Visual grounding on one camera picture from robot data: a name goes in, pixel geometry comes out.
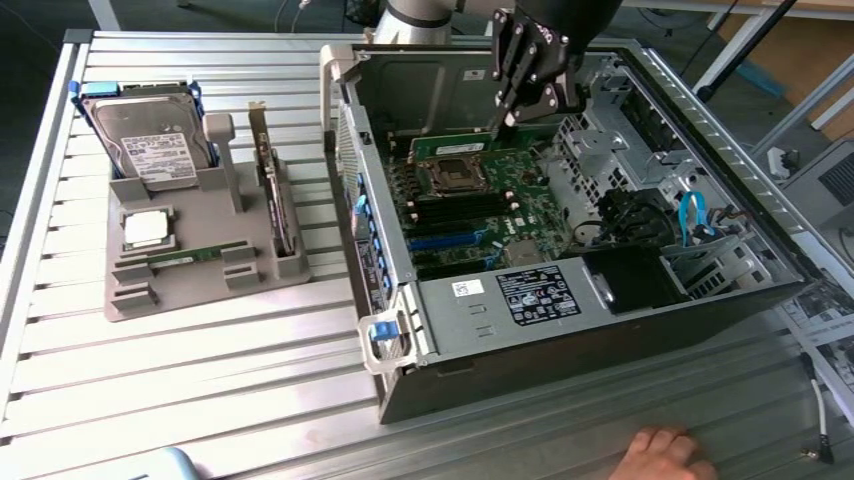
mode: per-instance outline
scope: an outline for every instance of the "blue cable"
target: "blue cable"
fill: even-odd
[[[689,233],[689,208],[692,206],[692,199],[697,199],[697,225],[702,226],[710,235],[716,234],[716,229],[706,221],[706,199],[704,198],[704,194],[689,191],[680,202],[680,227],[682,228],[684,247],[692,244],[692,235]]]

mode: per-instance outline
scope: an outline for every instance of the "label sticker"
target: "label sticker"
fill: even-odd
[[[456,282],[452,284],[456,297],[468,297],[484,293],[484,283],[481,280],[469,280],[466,282]]]
[[[500,275],[517,325],[532,325],[582,313],[557,265]]]
[[[466,145],[450,145],[437,148],[437,155],[452,155],[454,153],[480,152],[484,150],[484,143],[468,143]]]
[[[197,176],[183,133],[126,137],[122,145],[145,183]]]
[[[171,267],[173,265],[183,265],[185,263],[193,263],[193,257],[177,258],[175,260],[165,260],[163,262],[150,263],[151,268]]]
[[[464,72],[464,82],[484,80],[486,78],[486,70],[466,70]]]

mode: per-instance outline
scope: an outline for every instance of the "floor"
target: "floor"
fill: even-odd
[[[117,16],[126,30],[149,31],[273,31],[279,0],[195,0],[190,8],[178,8],[175,0],[114,0]],[[289,31],[298,1],[289,2],[281,31]],[[360,32],[362,27],[342,20],[348,2],[317,0],[305,10],[298,32]],[[486,21],[457,16],[460,32],[484,32]],[[605,32],[606,36],[638,38],[662,53],[674,68],[682,69],[708,35],[706,15],[678,12],[660,16],[634,8],[621,9]],[[35,142],[42,109],[47,98],[58,49],[67,28],[98,28],[86,0],[0,1],[0,74],[6,88],[0,91],[0,209],[15,210],[21,186]],[[692,83],[724,48],[713,38],[689,68]],[[768,133],[792,110],[785,99],[765,93],[738,75],[728,81],[710,106],[738,140],[750,145]],[[797,148],[811,159],[829,145],[824,135],[801,125],[785,139],[784,148]],[[11,215],[0,215],[0,235],[6,235]]]

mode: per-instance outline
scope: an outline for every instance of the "hard drive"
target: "hard drive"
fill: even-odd
[[[115,178],[139,177],[151,191],[198,184],[197,170],[217,164],[199,96],[195,84],[83,86],[75,105],[105,144]]]

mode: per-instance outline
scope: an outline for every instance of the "slatted metal surface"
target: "slatted metal surface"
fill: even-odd
[[[210,478],[597,479],[638,427],[680,423],[722,478],[852,478],[854,436],[839,412],[841,464],[800,457],[816,437],[816,406],[797,342],[773,315],[684,351],[378,425],[322,159],[318,50],[335,41],[358,37],[115,32],[74,47],[71,75],[83,81],[191,74],[207,111],[235,114],[237,161],[251,161],[247,102],[267,102],[314,279],[107,322],[109,161],[55,91],[43,188],[22,203],[37,213],[19,226],[30,245],[3,272],[18,291],[5,311],[0,477],[133,478],[145,452],[178,445]],[[573,352],[554,361],[573,361]]]

